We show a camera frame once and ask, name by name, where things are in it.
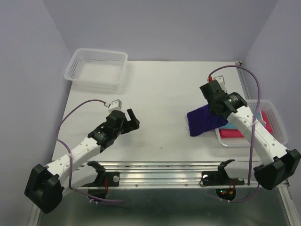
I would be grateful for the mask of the pink towel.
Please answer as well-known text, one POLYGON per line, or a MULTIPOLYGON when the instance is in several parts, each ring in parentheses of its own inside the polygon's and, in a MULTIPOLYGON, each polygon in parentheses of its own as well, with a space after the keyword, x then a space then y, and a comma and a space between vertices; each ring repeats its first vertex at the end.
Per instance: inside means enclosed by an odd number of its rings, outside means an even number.
MULTIPOLYGON (((266 122, 266 126, 264 127, 269 133, 272 133, 273 130, 267 118, 267 115, 264 111, 261 110, 263 119, 266 122)), ((238 129, 218 129, 221 138, 241 138, 244 137, 238 129)))

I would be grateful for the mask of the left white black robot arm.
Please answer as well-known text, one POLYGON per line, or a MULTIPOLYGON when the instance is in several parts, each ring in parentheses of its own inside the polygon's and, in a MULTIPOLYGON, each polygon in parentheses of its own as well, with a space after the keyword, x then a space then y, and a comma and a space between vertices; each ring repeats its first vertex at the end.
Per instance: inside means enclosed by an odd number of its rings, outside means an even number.
POLYGON ((128 120, 124 112, 113 110, 106 117, 106 122, 96 127, 74 149, 45 166, 37 164, 31 170, 24 194, 41 211, 50 213, 62 201, 66 187, 63 183, 70 174, 84 162, 102 153, 113 145, 119 135, 137 130, 140 122, 132 109, 128 109, 128 120))

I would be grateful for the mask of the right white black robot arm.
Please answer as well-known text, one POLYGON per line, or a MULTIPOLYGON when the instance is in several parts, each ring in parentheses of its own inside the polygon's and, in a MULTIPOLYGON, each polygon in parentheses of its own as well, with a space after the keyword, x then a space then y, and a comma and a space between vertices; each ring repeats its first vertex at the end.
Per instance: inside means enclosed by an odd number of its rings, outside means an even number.
POLYGON ((233 124, 261 160, 252 167, 242 161, 222 162, 216 172, 220 183, 226 184, 238 178, 250 179, 266 190, 272 190, 295 173, 301 154, 278 142, 256 119, 247 102, 238 93, 228 94, 216 80, 201 86, 200 90, 208 102, 210 112, 233 124))

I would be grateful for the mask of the light blue towel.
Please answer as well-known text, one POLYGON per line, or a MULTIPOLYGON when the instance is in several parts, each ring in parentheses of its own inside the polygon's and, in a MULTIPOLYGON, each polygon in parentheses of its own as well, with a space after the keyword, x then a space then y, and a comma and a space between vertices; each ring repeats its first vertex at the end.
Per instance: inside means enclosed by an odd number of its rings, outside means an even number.
MULTIPOLYGON (((266 122, 263 119, 262 113, 259 110, 256 116, 256 119, 265 127, 266 126, 266 122)), ((220 127, 220 129, 237 129, 237 127, 235 125, 233 125, 232 123, 228 122, 226 125, 220 127)))

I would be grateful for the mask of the purple towel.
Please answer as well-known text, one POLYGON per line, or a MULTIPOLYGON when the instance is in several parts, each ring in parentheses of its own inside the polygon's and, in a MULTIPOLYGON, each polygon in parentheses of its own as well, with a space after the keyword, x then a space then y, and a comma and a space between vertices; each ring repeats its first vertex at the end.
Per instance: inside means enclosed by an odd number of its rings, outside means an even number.
POLYGON ((205 132, 223 127, 228 123, 222 116, 211 113, 209 105, 190 111, 186 115, 191 137, 197 137, 205 132))

